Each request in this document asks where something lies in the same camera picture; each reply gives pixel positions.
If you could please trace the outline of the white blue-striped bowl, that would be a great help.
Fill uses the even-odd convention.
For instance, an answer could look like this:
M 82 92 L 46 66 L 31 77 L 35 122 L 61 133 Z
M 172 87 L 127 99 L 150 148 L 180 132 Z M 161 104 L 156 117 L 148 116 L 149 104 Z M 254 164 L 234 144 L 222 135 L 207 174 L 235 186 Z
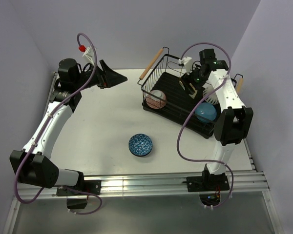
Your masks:
M 214 91 L 214 88 L 209 85 L 207 87 L 204 88 L 203 92 L 202 92 L 202 96 L 206 97 L 209 93 L 211 93 L 212 91 Z M 205 101 L 211 105 L 217 105 L 219 103 L 218 97 L 216 95 L 216 93 L 212 93 L 210 94 Z

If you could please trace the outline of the plain blue bowl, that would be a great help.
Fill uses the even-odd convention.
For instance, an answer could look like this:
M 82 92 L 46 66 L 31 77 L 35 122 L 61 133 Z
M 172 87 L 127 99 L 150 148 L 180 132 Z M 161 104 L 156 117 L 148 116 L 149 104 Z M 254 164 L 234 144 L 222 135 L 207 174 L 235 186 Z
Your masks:
M 196 108 L 195 114 L 201 122 L 209 123 L 216 119 L 217 111 L 210 103 L 203 102 Z

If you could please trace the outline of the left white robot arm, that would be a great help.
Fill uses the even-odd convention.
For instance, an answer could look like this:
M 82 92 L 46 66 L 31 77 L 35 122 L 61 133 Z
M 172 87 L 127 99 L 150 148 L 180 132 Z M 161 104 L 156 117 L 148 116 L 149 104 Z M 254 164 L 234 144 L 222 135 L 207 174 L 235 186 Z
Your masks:
M 75 112 L 83 89 L 92 86 L 111 88 L 127 81 L 127 77 L 113 71 L 104 60 L 100 61 L 100 66 L 88 63 L 82 68 L 73 58 L 59 62 L 58 75 L 38 129 L 22 150 L 11 153 L 10 162 L 18 183 L 43 188 L 68 186 L 69 191 L 79 195 L 85 190 L 84 175 L 82 172 L 60 169 L 51 161 L 55 142 Z

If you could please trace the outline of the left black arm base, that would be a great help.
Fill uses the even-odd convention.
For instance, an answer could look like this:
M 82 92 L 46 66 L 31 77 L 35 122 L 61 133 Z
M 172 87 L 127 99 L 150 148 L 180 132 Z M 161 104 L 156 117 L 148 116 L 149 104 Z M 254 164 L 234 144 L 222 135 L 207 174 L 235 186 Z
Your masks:
M 98 211 L 103 204 L 99 196 L 101 185 L 101 180 L 85 180 L 80 186 L 60 186 L 57 188 L 56 196 L 66 197 L 66 206 L 70 212 L 78 215 L 88 215 Z M 80 210 L 86 208 L 90 196 L 96 197 L 99 200 L 98 207 L 93 211 L 81 212 Z

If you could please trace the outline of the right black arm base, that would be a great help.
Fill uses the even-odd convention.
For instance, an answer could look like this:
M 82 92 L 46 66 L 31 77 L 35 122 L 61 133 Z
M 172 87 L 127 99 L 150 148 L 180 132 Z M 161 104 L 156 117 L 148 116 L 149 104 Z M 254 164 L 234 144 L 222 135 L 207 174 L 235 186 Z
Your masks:
M 199 195 L 201 202 L 207 206 L 215 206 L 221 202 L 221 191 L 229 191 L 229 181 L 225 173 L 220 175 L 210 174 L 204 169 L 201 176 L 188 176 L 183 182 L 187 185 L 189 193 L 210 192 Z

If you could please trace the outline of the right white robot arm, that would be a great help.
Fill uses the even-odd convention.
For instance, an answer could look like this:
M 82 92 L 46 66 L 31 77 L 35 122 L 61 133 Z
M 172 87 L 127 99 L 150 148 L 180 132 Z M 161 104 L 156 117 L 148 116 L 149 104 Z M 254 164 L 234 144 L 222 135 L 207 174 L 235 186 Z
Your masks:
M 179 78 L 179 84 L 185 92 L 195 98 L 199 89 L 206 82 L 212 86 L 208 95 L 216 95 L 221 108 L 221 114 L 214 124 L 213 133 L 216 145 L 211 162 L 206 164 L 209 174 L 202 177 L 202 186 L 212 190 L 218 185 L 218 177 L 226 171 L 226 164 L 237 144 L 246 138 L 253 110 L 246 107 L 239 98 L 231 78 L 229 67 L 224 60 L 216 58 L 213 49 L 204 49 L 199 53 L 200 65 L 195 66 L 191 57 L 179 59 L 186 72 Z

